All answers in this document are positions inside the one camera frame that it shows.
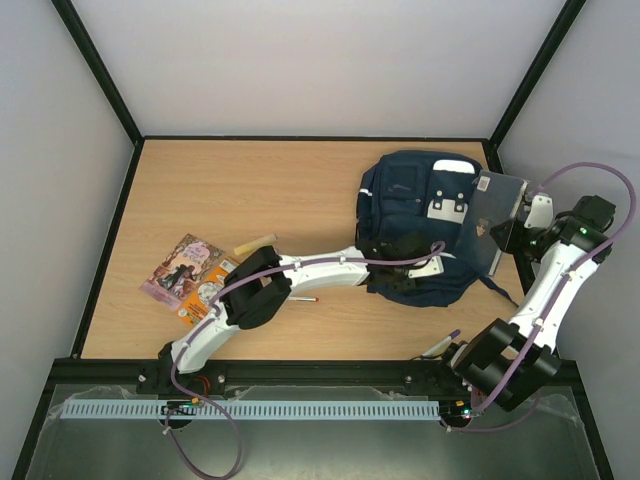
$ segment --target white wall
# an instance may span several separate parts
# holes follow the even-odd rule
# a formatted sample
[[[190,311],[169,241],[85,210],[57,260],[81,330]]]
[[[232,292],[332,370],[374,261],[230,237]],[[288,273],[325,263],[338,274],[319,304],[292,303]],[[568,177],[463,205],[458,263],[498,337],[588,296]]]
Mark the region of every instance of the white wall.
[[[67,356],[132,146],[51,3],[0,15],[0,478]]]
[[[587,2],[501,148],[507,173],[532,180],[576,161],[625,172],[640,193],[640,3]],[[606,173],[567,174],[549,189],[558,208],[598,194],[629,202]],[[574,358],[614,474],[638,477],[640,430],[640,219],[579,293],[560,332]]]
[[[143,134],[491,134],[563,0],[75,0]]]

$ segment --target backpack strap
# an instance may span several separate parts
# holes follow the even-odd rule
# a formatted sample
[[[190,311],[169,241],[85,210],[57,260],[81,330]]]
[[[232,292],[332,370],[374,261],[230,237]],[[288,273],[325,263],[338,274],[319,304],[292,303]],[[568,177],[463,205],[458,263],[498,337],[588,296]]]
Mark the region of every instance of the backpack strap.
[[[520,307],[520,305],[518,305],[516,302],[513,301],[513,298],[511,298],[511,295],[509,295],[509,292],[507,292],[504,288],[499,287],[496,282],[494,282],[493,280],[491,280],[489,277],[485,277],[485,276],[481,276],[479,278],[479,280],[484,283],[484,285],[490,289],[493,290],[494,292],[499,293],[500,295],[502,295],[504,298],[506,298],[507,300],[509,300],[511,303],[513,303],[516,308]]]

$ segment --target glass panel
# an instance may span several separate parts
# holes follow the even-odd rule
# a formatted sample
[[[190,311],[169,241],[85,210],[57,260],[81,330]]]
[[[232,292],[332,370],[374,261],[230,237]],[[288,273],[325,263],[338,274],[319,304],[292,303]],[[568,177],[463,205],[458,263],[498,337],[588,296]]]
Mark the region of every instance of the glass panel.
[[[155,420],[61,420],[68,398],[153,398],[134,387],[59,386],[27,478],[192,479]],[[251,400],[381,400],[367,387],[236,387]],[[522,415],[491,408],[474,427],[501,425]],[[513,429],[490,434],[446,433],[436,422],[239,422],[245,461],[238,480],[323,479],[597,479],[582,422],[569,388],[544,389],[538,410]],[[221,475],[235,458],[226,422],[195,421],[178,439],[195,464]]]

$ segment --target backpack pocket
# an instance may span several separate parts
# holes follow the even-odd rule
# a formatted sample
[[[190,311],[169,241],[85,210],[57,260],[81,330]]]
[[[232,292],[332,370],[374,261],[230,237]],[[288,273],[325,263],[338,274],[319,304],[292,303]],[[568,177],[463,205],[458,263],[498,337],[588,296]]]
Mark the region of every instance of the backpack pocket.
[[[380,173],[380,210],[383,216],[393,213],[424,214],[428,177],[424,162],[386,162]]]

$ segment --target white cable tray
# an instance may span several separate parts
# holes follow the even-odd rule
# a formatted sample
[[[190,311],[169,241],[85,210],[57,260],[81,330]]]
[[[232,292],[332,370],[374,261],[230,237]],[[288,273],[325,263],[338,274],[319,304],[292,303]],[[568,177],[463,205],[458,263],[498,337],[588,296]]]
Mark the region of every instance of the white cable tray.
[[[430,401],[218,401],[236,420],[440,420],[438,402]],[[164,419],[162,400],[68,400],[62,419],[157,420]],[[211,405],[182,407],[175,419],[222,420]]]

